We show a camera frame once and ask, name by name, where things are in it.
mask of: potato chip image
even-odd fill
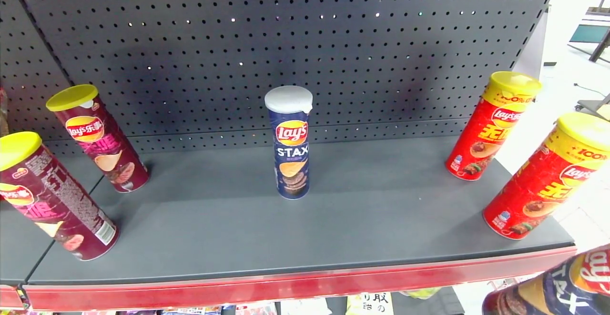
[[[299,173],[299,171],[301,171],[303,166],[305,166],[305,163],[307,163],[307,160],[294,163],[281,163],[279,165],[279,171],[288,178],[294,177],[297,173]]]
[[[559,202],[531,201],[523,207],[523,213],[528,217],[542,217],[557,209]]]
[[[496,154],[500,148],[501,145],[496,145],[494,143],[475,142],[470,147],[470,155],[479,159],[483,159]]]
[[[116,167],[116,164],[121,158],[121,154],[122,151],[118,152],[117,154],[100,155],[96,156],[93,161],[95,161],[95,164],[98,165],[102,171],[110,172]]]
[[[44,224],[42,222],[34,222],[40,229],[44,230],[50,237],[54,237],[59,230],[59,227],[63,224],[63,221],[59,221],[56,224]]]

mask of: white floor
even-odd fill
[[[592,63],[588,55],[566,46],[568,54],[555,67],[544,67],[540,80],[544,90],[527,110],[496,155],[511,173],[536,150],[553,128],[558,116],[574,111],[578,100],[602,100],[610,93],[610,64]],[[610,243],[610,163],[597,172],[553,214],[575,239],[579,252]],[[491,282],[454,286],[466,315],[479,315],[485,296],[494,291]]]

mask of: product packaging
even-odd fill
[[[17,287],[15,289],[15,291],[17,291],[17,295],[19,296],[19,299],[21,300],[21,304],[23,305],[23,309],[30,309],[31,308],[31,302],[28,299],[28,296],[26,296],[26,292],[23,291],[22,287]]]
[[[202,306],[199,308],[177,308],[163,310],[162,315],[220,315],[220,306]]]
[[[347,297],[345,315],[394,315],[391,293],[363,293]]]
[[[280,302],[282,315],[331,315],[326,298],[303,298],[300,300],[284,300]]]
[[[277,315],[275,302],[255,302],[251,304],[238,304],[235,315]]]
[[[117,311],[116,315],[157,315],[157,311],[156,310]]]
[[[116,311],[83,311],[81,315],[116,315]]]
[[[52,311],[8,310],[0,311],[0,315],[53,315]]]
[[[542,145],[483,210],[485,222],[523,239],[610,156],[610,122],[586,113],[562,115]]]
[[[9,98],[0,86],[0,137],[9,134]]]
[[[118,192],[139,189],[148,171],[138,153],[106,111],[93,85],[76,85],[50,98],[46,107],[55,113],[68,134],[78,142]]]
[[[0,195],[80,260],[111,249],[118,229],[34,132],[0,137]]]
[[[445,166],[467,181],[481,178],[542,84],[517,72],[494,72]]]
[[[265,95],[273,129],[277,191],[296,200],[309,191],[307,120],[314,96],[303,87],[276,87]]]
[[[418,289],[418,290],[410,290],[410,291],[399,291],[401,294],[405,296],[409,296],[412,298],[417,298],[419,300],[427,300],[430,297],[433,297],[440,291],[441,287],[429,287],[428,289]]]
[[[487,295],[483,315],[610,314],[610,245]]]

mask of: white lid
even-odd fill
[[[265,95],[265,106],[277,113],[309,113],[313,102],[311,92],[296,85],[276,87]]]

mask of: snack package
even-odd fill
[[[542,84],[525,74],[494,72],[445,163],[447,170],[462,180],[481,178],[540,89]]]
[[[157,311],[156,310],[117,311],[116,315],[157,315]]]
[[[441,287],[430,287],[429,289],[418,289],[418,290],[410,290],[410,291],[400,291],[401,294],[405,296],[409,296],[412,298],[418,298],[420,300],[427,300],[430,297],[433,297],[442,289]]]
[[[610,314],[610,244],[487,295],[483,315]]]
[[[391,293],[363,293],[347,297],[345,315],[394,315]]]
[[[2,310],[0,315],[53,315],[52,311]]]
[[[282,315],[331,315],[326,298],[303,298],[301,300],[284,300],[280,302]]]
[[[0,86],[0,137],[9,134],[9,98]]]
[[[279,195],[297,200],[309,191],[307,120],[314,96],[303,87],[276,87],[265,95],[273,129],[276,186]]]
[[[116,243],[118,228],[35,132],[0,137],[0,196],[80,260]]]
[[[202,306],[199,308],[177,308],[172,310],[163,310],[163,315],[220,315],[222,308],[220,306]]]
[[[238,304],[235,306],[235,315],[277,315],[277,308],[275,302]]]
[[[148,181],[148,170],[106,110],[96,87],[89,84],[69,87],[51,97],[46,107],[116,191],[135,191]]]
[[[610,122],[581,112],[555,128],[483,210],[485,222],[508,239],[523,239],[608,160]]]

